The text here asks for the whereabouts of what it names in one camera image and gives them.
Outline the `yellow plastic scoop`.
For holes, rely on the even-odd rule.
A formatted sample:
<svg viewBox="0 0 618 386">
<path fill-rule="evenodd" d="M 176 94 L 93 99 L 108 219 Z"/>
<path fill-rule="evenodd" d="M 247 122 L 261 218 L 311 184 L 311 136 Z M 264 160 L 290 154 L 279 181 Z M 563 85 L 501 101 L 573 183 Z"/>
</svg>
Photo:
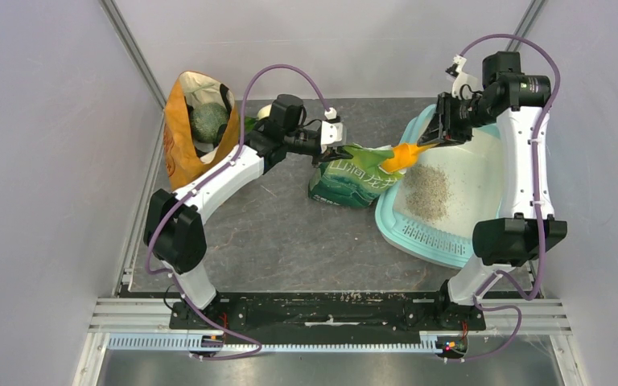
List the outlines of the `yellow plastic scoop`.
<svg viewBox="0 0 618 386">
<path fill-rule="evenodd" d="M 418 161 L 420 154 L 434 147 L 436 147 L 436 144 L 423 146 L 418 146 L 415 143 L 399 144 L 392 149 L 393 157 L 386 159 L 380 165 L 380 168 L 390 174 L 407 169 Z"/>
</svg>

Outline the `green litter bag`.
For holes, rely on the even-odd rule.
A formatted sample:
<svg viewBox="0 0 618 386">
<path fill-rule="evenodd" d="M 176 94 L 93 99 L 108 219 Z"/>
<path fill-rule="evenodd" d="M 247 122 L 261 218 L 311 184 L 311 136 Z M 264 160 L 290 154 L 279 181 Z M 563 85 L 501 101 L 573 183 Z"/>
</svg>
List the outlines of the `green litter bag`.
<svg viewBox="0 0 618 386">
<path fill-rule="evenodd" d="M 381 164 L 393 157 L 391 146 L 366 148 L 346 145 L 350 159 L 319 164 L 307 185 L 309 199 L 342 207 L 371 206 L 404 176 L 401 171 L 386 172 Z"/>
</svg>

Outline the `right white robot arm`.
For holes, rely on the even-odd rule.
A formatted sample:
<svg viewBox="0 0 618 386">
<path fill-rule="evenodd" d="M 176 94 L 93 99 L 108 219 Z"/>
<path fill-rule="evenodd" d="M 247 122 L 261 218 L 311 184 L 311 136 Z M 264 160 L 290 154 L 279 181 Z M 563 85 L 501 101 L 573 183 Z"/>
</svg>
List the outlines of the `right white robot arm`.
<svg viewBox="0 0 618 386">
<path fill-rule="evenodd" d="M 550 106 L 556 95 L 548 76 L 527 75 L 515 51 L 498 51 L 482 62 L 482 76 L 464 71 L 456 55 L 446 70 L 450 92 L 438 95 L 431 122 L 417 140 L 424 150 L 460 146 L 486 125 L 498 129 L 503 149 L 504 187 L 497 217 L 478 222 L 472 233 L 473 256 L 440 290 L 432 307 L 434 322 L 454 328 L 494 283 L 546 252 L 567 235 L 556 220 L 548 193 L 546 139 Z"/>
</svg>

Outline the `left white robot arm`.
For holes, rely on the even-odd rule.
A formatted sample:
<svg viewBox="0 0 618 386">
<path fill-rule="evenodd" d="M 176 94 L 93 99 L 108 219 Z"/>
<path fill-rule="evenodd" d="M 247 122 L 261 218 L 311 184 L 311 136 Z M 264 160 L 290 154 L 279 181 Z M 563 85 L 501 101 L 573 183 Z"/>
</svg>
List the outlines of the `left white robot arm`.
<svg viewBox="0 0 618 386">
<path fill-rule="evenodd" d="M 201 328 L 215 326 L 220 307 L 217 291 L 204 268 L 207 241 L 204 225 L 227 199 L 262 177 L 288 154 L 311 157 L 314 165 L 349 158 L 344 127 L 334 108 L 324 113 L 316 130 L 306 128 L 303 101 L 280 94 L 257 119 L 245 141 L 212 169 L 174 192 L 160 189 L 150 198 L 143 241 L 175 280 L 189 317 Z"/>
</svg>

